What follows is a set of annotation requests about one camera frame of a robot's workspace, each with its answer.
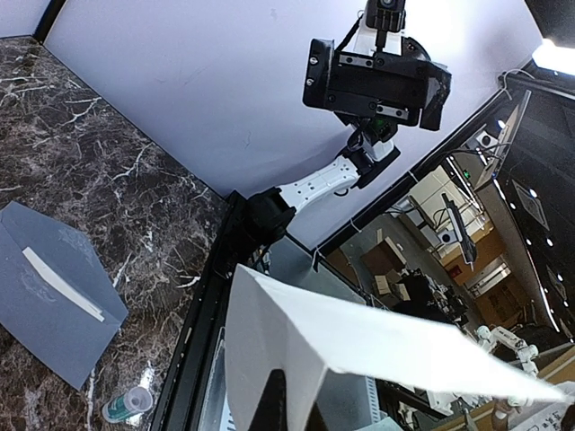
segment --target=white paper strip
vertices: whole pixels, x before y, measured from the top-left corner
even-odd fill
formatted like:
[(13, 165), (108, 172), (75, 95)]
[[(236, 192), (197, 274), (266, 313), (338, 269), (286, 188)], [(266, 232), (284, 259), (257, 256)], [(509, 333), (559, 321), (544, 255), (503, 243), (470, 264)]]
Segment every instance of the white paper strip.
[(54, 270), (49, 267), (44, 260), (38, 256), (34, 250), (27, 247), (22, 254), (30, 262), (30, 264), (36, 269), (40, 277), (44, 279), (46, 283), (59, 291), (68, 300), (75, 303), (82, 310), (90, 314), (94, 319), (98, 321), (104, 321), (102, 316), (102, 310), (94, 305), (91, 301), (83, 297), (78, 293), (73, 287), (71, 287), (65, 280), (62, 279)]

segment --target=white paper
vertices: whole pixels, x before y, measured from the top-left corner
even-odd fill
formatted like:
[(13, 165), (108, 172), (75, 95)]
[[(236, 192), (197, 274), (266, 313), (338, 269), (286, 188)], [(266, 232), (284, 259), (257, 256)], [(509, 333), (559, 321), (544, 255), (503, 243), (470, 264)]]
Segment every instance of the white paper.
[(238, 266), (226, 320), (226, 386), (238, 431), (248, 429), (278, 368), (286, 373), (290, 431), (305, 429), (328, 368), (430, 391), (565, 397), (454, 326), (315, 294)]

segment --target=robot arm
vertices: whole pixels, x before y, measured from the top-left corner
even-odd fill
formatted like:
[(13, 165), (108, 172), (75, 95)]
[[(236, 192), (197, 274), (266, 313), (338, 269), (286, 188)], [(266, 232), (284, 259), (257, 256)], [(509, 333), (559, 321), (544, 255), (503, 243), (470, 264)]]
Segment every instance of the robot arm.
[(523, 339), (502, 327), (489, 330), (486, 326), (481, 326), (477, 330), (477, 336), (480, 340), (479, 345), (487, 352), (493, 351), (498, 344), (513, 350), (521, 362), (523, 371), (537, 377), (539, 370), (533, 362), (533, 359), (539, 355), (537, 346), (528, 346)]
[[(363, 16), (337, 48), (312, 40), (304, 104), (333, 112), (354, 131), (337, 158), (318, 172), (247, 199), (228, 238), (234, 261), (281, 239), (297, 212), (327, 194), (365, 188), (400, 152), (398, 127), (438, 130), (451, 74), (404, 38), (406, 0), (367, 0)], [(357, 33), (355, 51), (344, 51)], [(222, 272), (234, 267), (222, 264)]]

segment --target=small bottle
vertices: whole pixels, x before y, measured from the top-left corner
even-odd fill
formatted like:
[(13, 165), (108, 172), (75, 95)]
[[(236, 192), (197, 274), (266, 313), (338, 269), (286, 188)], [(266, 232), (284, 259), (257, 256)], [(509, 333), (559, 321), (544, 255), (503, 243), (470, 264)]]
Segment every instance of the small bottle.
[(108, 401), (102, 407), (102, 416), (107, 422), (117, 424), (150, 410), (153, 404), (154, 398), (149, 390), (137, 386), (118, 398)]

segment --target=marble countertop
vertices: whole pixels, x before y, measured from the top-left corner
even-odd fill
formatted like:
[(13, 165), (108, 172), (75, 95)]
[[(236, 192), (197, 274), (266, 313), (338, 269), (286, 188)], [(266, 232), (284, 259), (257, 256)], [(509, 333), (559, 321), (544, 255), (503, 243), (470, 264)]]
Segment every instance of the marble countertop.
[(0, 40), (12, 200), (86, 233), (129, 316), (81, 391), (0, 327), (0, 429), (147, 429), (152, 411), (110, 426), (100, 410), (134, 385), (159, 396), (226, 204), (30, 38)]

